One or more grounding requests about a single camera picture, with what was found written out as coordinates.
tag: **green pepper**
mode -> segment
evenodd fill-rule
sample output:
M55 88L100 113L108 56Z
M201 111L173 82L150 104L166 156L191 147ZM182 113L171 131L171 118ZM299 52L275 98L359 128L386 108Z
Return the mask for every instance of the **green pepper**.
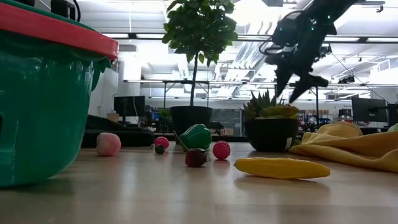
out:
M208 149L211 133L205 125L194 124L180 136L180 139L187 149Z

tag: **computer monitor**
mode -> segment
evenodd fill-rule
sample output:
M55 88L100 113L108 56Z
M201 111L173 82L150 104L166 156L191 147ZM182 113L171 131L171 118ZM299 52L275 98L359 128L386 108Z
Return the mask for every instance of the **computer monitor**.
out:
M127 116L144 116L145 96L115 96L113 110L123 117L123 123Z
M385 100L352 98L351 101L354 121L388 122Z
M388 126L391 127L398 123L398 105L388 104Z
M341 110L338 110L338 117L339 117L339 118L352 117L352 112L351 112L350 109L341 109Z

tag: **leaves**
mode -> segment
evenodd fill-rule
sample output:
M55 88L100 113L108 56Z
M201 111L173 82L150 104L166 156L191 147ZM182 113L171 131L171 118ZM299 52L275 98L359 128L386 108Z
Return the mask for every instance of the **leaves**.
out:
M233 11L234 4L228 0L174 0L167 8L169 21L164 24L162 43L176 54L185 54L188 62L198 55L198 61L206 60L207 66L217 63L219 54L238 38L236 22L227 16Z
M275 106L276 105L276 94L274 95L274 97L272 97L271 100L271 106Z
M268 91L268 89L267 89L267 91L266 91L265 98L266 98L266 104L267 104L267 106L270 105L271 102L269 101L269 91Z
M197 1L189 1L187 2L187 4L191 7L191 8L197 8L199 6L199 2Z
M166 31L166 32L170 30L168 24L163 24L163 28L164 28L164 31Z
M200 61L201 63L204 63L204 62L205 62L205 56L204 56L202 53L199 54L199 61Z
M177 4L177 1L172 2L168 7L167 7L167 12L169 12L170 10L172 10L174 8L174 6Z
M231 14L232 12L234 12L234 7L235 7L234 4L228 3L228 4L225 6L225 13Z
M170 10L172 10L174 8L175 5L177 5L178 3L182 4L184 3L185 0L175 0L174 2L172 2L168 7L167 7L167 12L169 12Z

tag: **green plastic bin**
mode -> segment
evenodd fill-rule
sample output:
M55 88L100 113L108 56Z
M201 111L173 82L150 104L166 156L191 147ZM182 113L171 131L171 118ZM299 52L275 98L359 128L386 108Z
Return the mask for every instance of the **green plastic bin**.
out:
M90 93L117 48L77 22L0 1L0 187L45 180L75 160Z

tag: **pink ball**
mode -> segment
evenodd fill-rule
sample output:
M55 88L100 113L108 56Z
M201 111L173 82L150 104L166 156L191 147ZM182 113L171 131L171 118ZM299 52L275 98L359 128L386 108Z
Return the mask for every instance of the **pink ball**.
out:
M155 139L155 146L162 145L164 149L167 149L169 146L169 140L165 137L157 137Z
M213 146L213 154L217 159L226 159L231 154L231 148L227 142L218 141Z
M99 156L113 156L120 151L119 136L112 133L101 133L97 137L97 154Z

